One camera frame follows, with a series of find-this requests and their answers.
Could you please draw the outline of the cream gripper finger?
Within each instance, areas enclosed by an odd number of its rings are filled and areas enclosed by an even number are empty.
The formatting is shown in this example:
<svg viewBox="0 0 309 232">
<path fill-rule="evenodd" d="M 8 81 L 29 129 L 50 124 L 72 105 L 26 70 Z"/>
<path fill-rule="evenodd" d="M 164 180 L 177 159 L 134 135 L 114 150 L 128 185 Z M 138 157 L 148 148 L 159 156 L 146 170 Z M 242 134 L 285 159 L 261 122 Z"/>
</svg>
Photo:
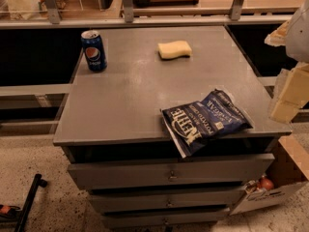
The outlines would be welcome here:
<svg viewBox="0 0 309 232">
<path fill-rule="evenodd" d="M 277 29 L 268 34 L 264 43 L 270 46 L 284 46 L 286 44 L 287 29 L 290 21 L 282 23 Z"/>
<path fill-rule="evenodd" d="M 278 74 L 269 105 L 269 118 L 280 123 L 290 123 L 308 102 L 309 64 L 298 62 L 290 71 L 282 69 Z"/>
</svg>

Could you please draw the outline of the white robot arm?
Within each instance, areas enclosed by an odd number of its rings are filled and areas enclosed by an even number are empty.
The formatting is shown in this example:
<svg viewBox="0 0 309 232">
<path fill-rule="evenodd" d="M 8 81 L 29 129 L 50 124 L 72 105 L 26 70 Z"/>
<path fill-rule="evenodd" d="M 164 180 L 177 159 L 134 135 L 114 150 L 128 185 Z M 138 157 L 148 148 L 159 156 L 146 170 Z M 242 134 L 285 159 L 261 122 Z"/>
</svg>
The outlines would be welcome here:
<svg viewBox="0 0 309 232">
<path fill-rule="evenodd" d="M 288 57 L 297 61 L 290 71 L 282 69 L 276 78 L 269 117 L 290 123 L 299 110 L 309 102 L 309 0 L 292 18 L 268 34 L 265 43 L 284 46 Z"/>
</svg>

